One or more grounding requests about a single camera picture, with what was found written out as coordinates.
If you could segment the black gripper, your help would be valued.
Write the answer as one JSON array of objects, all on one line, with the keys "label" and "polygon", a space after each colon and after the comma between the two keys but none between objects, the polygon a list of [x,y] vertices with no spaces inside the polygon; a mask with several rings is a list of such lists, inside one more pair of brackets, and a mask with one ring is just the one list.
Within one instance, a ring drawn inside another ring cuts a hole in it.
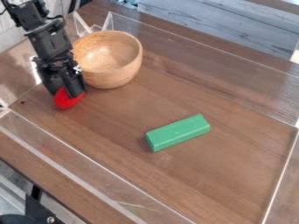
[{"label": "black gripper", "polygon": [[85,91],[85,83],[78,63],[70,52],[72,43],[64,29],[64,16],[50,17],[42,0],[28,0],[20,4],[1,0],[1,4],[32,44],[36,53],[32,61],[41,69],[38,72],[41,84],[50,95],[54,95],[62,87],[68,97],[77,98]]}]

